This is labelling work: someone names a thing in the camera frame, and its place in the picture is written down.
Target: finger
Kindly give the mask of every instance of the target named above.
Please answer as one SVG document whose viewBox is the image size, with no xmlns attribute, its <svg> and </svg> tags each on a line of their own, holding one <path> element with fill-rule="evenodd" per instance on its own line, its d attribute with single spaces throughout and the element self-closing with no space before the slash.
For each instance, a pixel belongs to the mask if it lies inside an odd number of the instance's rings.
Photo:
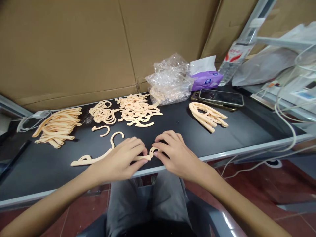
<svg viewBox="0 0 316 237">
<path fill-rule="evenodd" d="M 130 141 L 130 138 L 126 138 L 124 141 L 122 141 L 120 144 L 118 144 L 116 147 L 118 147 L 119 145 L 124 145 L 126 143 L 128 143 Z"/>
<path fill-rule="evenodd" d="M 167 155 L 171 151 L 171 147 L 167 144 L 164 144 L 164 143 L 154 143 L 152 146 L 160 149 L 161 151 L 163 151 Z"/>
<path fill-rule="evenodd" d="M 166 133 L 158 135 L 155 139 L 155 142 L 159 142 L 160 140 L 165 140 L 169 145 L 174 144 L 174 139 Z"/>
<path fill-rule="evenodd" d="M 138 146 L 138 145 L 143 145 L 145 146 L 145 144 L 143 143 L 142 140 L 140 140 L 139 138 L 129 142 L 129 144 L 127 145 L 129 149 L 133 149 L 134 147 Z"/>
<path fill-rule="evenodd" d="M 132 142 L 132 141 L 134 141 L 134 140 L 136 140 L 137 139 L 137 137 L 132 137 L 130 140 L 129 140 L 129 142 Z"/>
<path fill-rule="evenodd" d="M 180 139 L 179 139 L 179 137 L 177 136 L 177 134 L 175 133 L 175 131 L 170 130 L 170 131 L 165 131 L 165 132 L 163 132 L 163 134 L 164 134 L 164 133 L 168 134 L 170 137 L 172 137 L 172 138 L 175 139 L 176 141 L 179 141 L 179 142 L 180 142 Z"/>
<path fill-rule="evenodd" d="M 161 160 L 161 162 L 164 164 L 166 168 L 170 167 L 171 161 L 163 153 L 156 151 L 154 152 L 154 156 L 156 156 L 159 160 Z"/>
<path fill-rule="evenodd" d="M 121 149 L 121 147 L 125 146 L 128 142 L 129 142 L 130 138 L 126 138 L 123 142 L 121 142 L 120 144 L 118 144 L 112 151 L 111 153 L 114 154 L 116 153 L 119 149 Z"/>
<path fill-rule="evenodd" d="M 185 145 L 182 135 L 180 133 L 177 133 L 177 136 L 180 139 L 180 141 Z"/>
<path fill-rule="evenodd" d="M 140 159 L 136 161 L 134 164 L 131 164 L 129 167 L 126 168 L 126 171 L 128 175 L 131 177 L 137 170 L 139 170 L 140 167 L 142 167 L 144 164 L 146 164 L 148 160 L 146 159 Z"/>
<path fill-rule="evenodd" d="M 144 147 L 144 149 L 143 149 L 143 156 L 146 156 L 146 155 L 148 155 L 148 150 L 147 150 L 147 148 Z"/>
<path fill-rule="evenodd" d="M 143 152 L 144 149 L 146 149 L 144 145 L 138 145 L 138 146 L 134 147 L 133 149 L 131 149 L 131 150 L 128 152 L 128 154 L 129 154 L 128 157 L 130 158 L 131 162 L 132 162 L 132 160 L 133 160 L 138 154 L 140 154 L 141 152 Z"/>
</svg>

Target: table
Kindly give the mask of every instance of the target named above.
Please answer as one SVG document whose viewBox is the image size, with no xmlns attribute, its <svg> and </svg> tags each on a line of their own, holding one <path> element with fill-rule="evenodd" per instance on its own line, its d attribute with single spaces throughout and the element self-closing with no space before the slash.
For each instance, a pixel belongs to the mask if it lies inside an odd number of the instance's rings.
<svg viewBox="0 0 316 237">
<path fill-rule="evenodd" d="M 232 88 L 225 90 L 236 92 Z M 114 100 L 110 101 L 111 109 L 118 108 Z M 292 141 L 290 129 L 277 115 L 251 98 L 244 97 L 244 101 L 245 106 L 235 112 L 218 109 L 228 116 L 226 122 L 229 127 L 217 126 L 213 134 L 194 119 L 188 107 L 188 99 L 159 107 L 163 115 L 153 116 L 150 122 L 155 124 L 151 127 L 127 126 L 125 121 L 116 122 L 110 125 L 111 131 L 105 137 L 100 137 L 106 132 L 104 129 L 91 131 L 93 126 L 103 125 L 95 123 L 88 113 L 89 108 L 95 103 L 84 105 L 79 117 L 82 126 L 76 127 L 72 132 L 75 140 L 65 141 L 60 149 L 34 142 L 28 146 L 0 184 L 0 208 L 38 200 L 64 185 L 87 168 L 72 167 L 71 162 L 83 155 L 96 158 L 104 154 L 111 148 L 111 135 L 117 131 L 123 132 L 125 138 L 140 138 L 149 150 L 157 135 L 166 130 L 174 130 L 182 134 L 188 148 L 203 161 L 286 145 Z M 116 118 L 120 118 L 120 112 L 116 113 Z M 304 131 L 298 128 L 295 130 L 298 141 L 311 138 Z M 34 141 L 36 138 L 31 137 L 33 132 L 15 134 L 12 146 L 21 139 Z M 116 145 L 121 141 L 121 135 L 115 136 Z M 134 174 L 134 177 L 157 173 L 163 169 L 165 167 L 161 161 L 153 157 L 152 161 Z"/>
</svg>

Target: cable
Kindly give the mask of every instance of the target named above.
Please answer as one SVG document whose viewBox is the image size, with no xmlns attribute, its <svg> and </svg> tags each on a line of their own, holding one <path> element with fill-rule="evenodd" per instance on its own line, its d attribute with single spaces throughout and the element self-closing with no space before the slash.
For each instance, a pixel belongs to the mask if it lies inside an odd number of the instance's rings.
<svg viewBox="0 0 316 237">
<path fill-rule="evenodd" d="M 21 120 L 22 120 L 22 118 L 17 118 L 17 119 L 11 120 L 11 122 L 16 122 L 16 121 L 21 121 Z"/>
<path fill-rule="evenodd" d="M 301 66 L 301 65 L 298 65 L 298 59 L 301 58 L 301 55 L 303 53 L 305 53 L 306 51 L 308 51 L 309 49 L 313 48 L 314 46 L 316 46 L 316 44 L 313 44 L 311 46 L 309 46 L 307 49 L 303 50 L 302 52 L 299 53 L 298 56 L 296 56 L 295 60 L 294 60 L 294 64 L 299 67 L 299 68 L 302 68 L 304 70 L 307 70 L 307 71 L 313 71 L 313 72 L 316 72 L 316 70 L 314 69 L 311 69 L 311 68 L 308 68 L 308 67 L 304 67 L 304 66 Z M 302 121 L 302 120 L 297 120 L 297 119 L 293 119 L 291 117 L 288 117 L 287 115 L 285 115 L 282 110 L 280 109 L 280 105 L 279 105 L 279 101 L 281 100 L 281 97 L 278 98 L 278 96 L 280 95 L 280 92 L 281 90 L 283 90 L 285 84 L 292 78 L 292 75 L 293 75 L 293 72 L 295 71 L 296 68 L 294 68 L 290 74 L 290 76 L 288 77 L 288 80 L 286 82 L 284 82 L 284 84 L 281 86 L 280 90 L 278 91 L 277 93 L 277 96 L 276 96 L 276 106 L 277 106 L 277 109 L 279 110 L 280 114 L 283 115 L 284 117 L 288 118 L 288 119 L 291 119 L 292 121 L 296 121 L 296 122 L 304 122 L 304 123 L 316 123 L 316 122 L 312 122 L 312 121 Z"/>
<path fill-rule="evenodd" d="M 305 49 L 304 51 L 302 51 L 302 52 L 295 58 L 295 60 L 294 60 L 294 61 L 295 61 L 295 65 L 298 64 L 298 63 L 297 63 L 297 59 L 302 55 L 302 53 L 306 52 L 307 50 L 309 50 L 310 48 L 314 47 L 315 45 L 316 45 L 316 44 L 314 44 L 314 45 L 308 47 L 307 49 Z M 299 67 L 301 67 L 301 68 L 303 68 L 303 69 L 306 69 L 306 70 L 309 70 L 309 68 L 305 68 L 305 67 L 303 67 L 303 66 L 299 66 Z M 296 141 L 297 141 L 297 137 L 296 137 L 295 130 L 294 130 L 294 128 L 292 127 L 292 125 L 291 125 L 288 121 L 285 120 L 284 117 L 289 118 L 289 119 L 291 119 L 291 120 L 293 120 L 293 121 L 298 121 L 298 122 L 306 122 L 306 121 L 300 121 L 300 120 L 292 119 L 292 118 L 286 116 L 286 115 L 282 112 L 282 110 L 280 109 L 280 107 L 279 107 L 279 102 L 280 102 L 280 100 L 282 99 L 281 96 L 280 96 L 281 91 L 283 90 L 284 86 L 288 83 L 288 81 L 292 78 L 292 75 L 293 75 L 294 71 L 295 71 L 295 68 L 294 68 L 294 69 L 292 70 L 292 72 L 290 73 L 289 77 L 287 78 L 287 81 L 285 81 L 285 82 L 282 84 L 281 88 L 279 89 L 279 91 L 278 91 L 278 93 L 277 93 L 277 95 L 276 95 L 276 103 L 275 103 L 275 105 L 274 105 L 275 113 L 285 122 L 286 125 L 289 126 L 289 128 L 290 128 L 290 130 L 291 130 L 291 132 L 292 132 L 292 134 L 293 134 L 293 141 L 292 141 L 292 143 L 290 144 L 290 146 L 288 146 L 287 148 L 285 148 L 285 149 L 283 149 L 283 150 L 278 150 L 278 151 L 275 151 L 275 150 L 263 151 L 263 152 L 259 152 L 259 153 L 256 153 L 256 154 L 253 154 L 253 155 L 250 155 L 250 156 L 246 156 L 246 157 L 244 157 L 244 158 L 242 158 L 242 159 L 239 159 L 239 161 L 240 161 L 240 160 L 247 159 L 247 158 L 250 158 L 250 157 L 254 157 L 254 156 L 257 156 L 257 155 L 266 153 L 266 152 L 285 152 L 285 151 L 288 151 L 288 150 L 292 149 L 292 148 L 295 146 Z M 269 87 L 274 86 L 276 83 L 277 83 L 277 80 L 273 81 L 273 82 L 272 82 L 271 84 L 269 84 L 266 88 L 260 90 L 260 91 L 257 92 L 255 95 L 258 95 L 259 93 L 261 93 L 262 91 L 264 91 L 263 95 L 261 96 L 261 98 L 263 98 L 263 97 L 265 96 L 266 92 L 267 92 L 267 89 L 268 89 Z M 298 153 L 298 152 L 299 152 L 299 151 L 293 152 L 293 153 L 290 153 L 290 154 L 286 154 L 286 155 L 283 155 L 283 156 L 279 156 L 279 157 L 274 157 L 274 158 L 271 158 L 271 159 L 268 159 L 268 160 L 265 160 L 265 161 L 263 161 L 262 163 L 257 164 L 257 166 L 255 166 L 255 167 L 253 167 L 253 168 L 251 168 L 251 169 L 242 170 L 242 171 L 248 171 L 248 170 L 255 169 L 256 167 L 258 167 L 259 165 L 263 164 L 263 163 L 266 162 L 266 161 L 274 160 L 274 159 L 281 158 L 281 157 L 285 157 L 285 156 L 288 156 L 288 155 L 291 155 L 291 154 L 296 154 L 296 153 Z M 228 163 L 227 163 L 227 164 L 225 165 L 225 167 L 224 167 L 224 170 L 223 170 L 221 176 L 223 176 L 224 171 L 225 171 L 227 165 L 228 165 L 233 159 L 235 159 L 236 157 L 237 157 L 237 156 L 233 157 L 230 161 L 228 161 Z M 240 173 L 240 172 L 242 172 L 242 171 L 238 171 L 234 176 L 231 176 L 231 177 L 235 177 L 238 173 Z"/>
<path fill-rule="evenodd" d="M 256 164 L 256 165 L 253 166 L 252 168 L 245 169 L 245 170 L 239 170 L 239 171 L 237 171 L 234 175 L 229 176 L 229 177 L 226 177 L 226 178 L 224 178 L 224 179 L 233 178 L 233 177 L 235 177 L 236 175 L 238 175 L 240 172 L 251 171 L 251 170 L 257 168 L 259 165 L 262 165 L 262 164 L 265 163 L 266 161 L 269 161 L 269 160 L 276 160 L 276 159 L 279 159 L 279 158 L 282 158 L 282 157 L 286 157 L 286 156 L 289 156 L 289 155 L 294 155 L 294 154 L 296 154 L 296 153 L 299 153 L 299 152 L 305 151 L 305 150 L 309 150 L 309 149 L 312 149 L 312 148 L 314 148 L 314 147 L 316 147 L 316 145 L 309 146 L 309 147 L 303 148 L 303 149 L 298 150 L 298 151 L 294 151 L 294 152 L 292 152 L 292 153 L 290 153 L 290 154 L 285 154 L 285 155 L 282 155 L 282 156 L 277 156 L 277 157 L 272 157 L 272 158 L 266 159 L 266 160 L 264 160 L 264 161 L 262 161 L 262 162 Z"/>
<path fill-rule="evenodd" d="M 221 177 L 223 177 L 224 171 L 225 171 L 226 167 L 228 166 L 228 164 L 229 164 L 233 159 L 235 159 L 237 156 L 238 156 L 238 155 L 235 155 L 233 158 L 231 158 L 230 161 L 227 162 L 227 164 L 225 165 L 225 167 L 224 167 L 224 169 L 223 169 L 223 172 L 222 172 L 222 174 L 221 174 Z"/>
<path fill-rule="evenodd" d="M 299 105 L 295 105 L 295 106 L 292 106 L 292 107 L 287 107 L 287 108 L 281 109 L 281 111 L 284 112 L 286 110 L 299 108 L 299 107 L 302 107 L 302 106 L 305 106 L 305 105 L 309 105 L 309 104 L 316 104 L 316 100 L 310 101 L 310 102 L 306 102 L 306 103 L 302 103 L 302 104 L 299 104 Z"/>
<path fill-rule="evenodd" d="M 41 118 L 36 124 L 34 124 L 34 125 L 33 125 L 32 127 L 30 127 L 30 128 L 24 128 L 23 125 L 24 125 L 29 119 L 33 118 L 33 115 L 31 115 L 31 116 L 29 116 L 29 117 L 24 117 L 24 118 L 22 118 L 22 120 L 20 121 L 19 125 L 17 126 L 16 132 L 27 132 L 27 131 L 29 131 L 29 130 L 31 130 L 31 129 L 37 128 L 37 127 L 40 126 L 39 123 L 40 123 L 43 119 L 45 119 L 45 118 L 47 118 L 47 117 L 49 117 L 49 116 L 51 116 L 51 115 L 52 115 L 52 112 L 49 111 L 49 114 L 48 114 L 46 117 Z"/>
</svg>

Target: plastic bottle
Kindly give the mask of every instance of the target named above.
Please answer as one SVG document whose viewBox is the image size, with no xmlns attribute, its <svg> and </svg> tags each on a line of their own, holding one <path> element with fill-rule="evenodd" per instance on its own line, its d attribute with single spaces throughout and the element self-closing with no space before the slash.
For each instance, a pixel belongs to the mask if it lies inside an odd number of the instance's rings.
<svg viewBox="0 0 316 237">
<path fill-rule="evenodd" d="M 264 20 L 264 18 L 256 18 L 252 20 L 246 37 L 239 37 L 230 47 L 230 50 L 218 70 L 218 72 L 223 75 L 223 79 L 218 86 L 226 85 L 227 82 L 233 78 L 239 66 L 244 62 L 245 58 L 257 43 L 257 33 Z"/>
</svg>

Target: bottle label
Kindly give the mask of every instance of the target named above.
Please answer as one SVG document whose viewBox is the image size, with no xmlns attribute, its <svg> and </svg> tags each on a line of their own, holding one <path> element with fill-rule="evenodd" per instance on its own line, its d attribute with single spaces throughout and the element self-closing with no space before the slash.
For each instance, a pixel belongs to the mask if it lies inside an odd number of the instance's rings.
<svg viewBox="0 0 316 237">
<path fill-rule="evenodd" d="M 245 57 L 250 53 L 253 45 L 245 46 L 233 43 L 230 50 L 228 51 L 224 61 L 230 63 L 240 63 L 243 62 Z"/>
</svg>

